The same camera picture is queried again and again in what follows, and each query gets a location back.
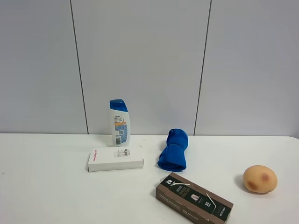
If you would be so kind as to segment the brown coffee capsule box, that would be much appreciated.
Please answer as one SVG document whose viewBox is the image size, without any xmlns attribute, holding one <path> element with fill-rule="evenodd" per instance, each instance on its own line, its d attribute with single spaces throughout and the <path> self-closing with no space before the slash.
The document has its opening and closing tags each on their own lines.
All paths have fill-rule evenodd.
<svg viewBox="0 0 299 224">
<path fill-rule="evenodd" d="M 170 173 L 156 187 L 156 199 L 194 224 L 225 224 L 233 203 Z"/>
</svg>

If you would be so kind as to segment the white blue shampoo bottle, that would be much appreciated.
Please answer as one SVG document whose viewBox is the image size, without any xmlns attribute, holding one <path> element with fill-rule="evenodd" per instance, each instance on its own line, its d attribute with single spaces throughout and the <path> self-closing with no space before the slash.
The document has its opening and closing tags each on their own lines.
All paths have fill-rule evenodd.
<svg viewBox="0 0 299 224">
<path fill-rule="evenodd" d="M 115 147 L 127 147 L 130 142 L 130 118 L 122 99 L 110 100 L 112 142 Z"/>
</svg>

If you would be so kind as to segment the rolled blue cloth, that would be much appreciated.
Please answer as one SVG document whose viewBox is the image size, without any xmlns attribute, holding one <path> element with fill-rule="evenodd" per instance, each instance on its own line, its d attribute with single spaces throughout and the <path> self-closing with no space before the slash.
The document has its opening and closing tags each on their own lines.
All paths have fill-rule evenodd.
<svg viewBox="0 0 299 224">
<path fill-rule="evenodd" d="M 159 156 L 157 165 L 167 171 L 181 172 L 186 169 L 185 150 L 188 147 L 188 136 L 182 129 L 169 131 L 166 147 Z"/>
</svg>

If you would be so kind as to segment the white cardboard box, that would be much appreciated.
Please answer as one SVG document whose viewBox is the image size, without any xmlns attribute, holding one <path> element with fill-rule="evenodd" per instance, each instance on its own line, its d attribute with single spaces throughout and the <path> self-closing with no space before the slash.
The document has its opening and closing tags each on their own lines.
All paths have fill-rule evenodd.
<svg viewBox="0 0 299 224">
<path fill-rule="evenodd" d="M 140 146 L 104 147 L 91 151 L 88 172 L 143 168 L 144 159 Z"/>
</svg>

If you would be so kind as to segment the tan potato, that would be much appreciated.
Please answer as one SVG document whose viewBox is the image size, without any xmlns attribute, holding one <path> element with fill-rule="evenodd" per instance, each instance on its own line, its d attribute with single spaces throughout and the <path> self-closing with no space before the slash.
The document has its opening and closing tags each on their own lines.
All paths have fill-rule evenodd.
<svg viewBox="0 0 299 224">
<path fill-rule="evenodd" d="M 262 165 L 247 168 L 242 179 L 247 190 L 258 194 L 272 192 L 278 184 L 276 174 L 270 168 Z"/>
</svg>

